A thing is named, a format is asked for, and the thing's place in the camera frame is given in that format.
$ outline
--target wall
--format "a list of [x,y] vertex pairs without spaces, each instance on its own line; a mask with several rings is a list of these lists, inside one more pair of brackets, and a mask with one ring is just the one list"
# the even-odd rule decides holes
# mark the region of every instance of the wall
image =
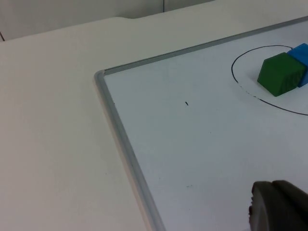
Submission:
[[122,16],[160,13],[162,0],[0,0],[0,31],[6,40]]

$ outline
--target blue cube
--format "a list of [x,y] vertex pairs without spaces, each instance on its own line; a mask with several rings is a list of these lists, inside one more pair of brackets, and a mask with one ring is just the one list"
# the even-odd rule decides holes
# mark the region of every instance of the blue cube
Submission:
[[[290,50],[288,54],[292,56],[293,58],[295,58],[296,60],[300,61],[306,67],[308,67],[308,45],[307,44],[303,43],[302,45],[295,47],[294,49]],[[308,83],[308,71],[305,72],[304,76],[299,81],[298,87],[302,87],[307,83]]]

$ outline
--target green cube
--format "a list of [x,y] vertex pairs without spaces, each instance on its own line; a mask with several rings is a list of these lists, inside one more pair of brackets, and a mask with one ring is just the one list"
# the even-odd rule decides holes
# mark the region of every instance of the green cube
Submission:
[[297,87],[306,66],[287,53],[264,60],[258,83],[272,95],[279,96]]

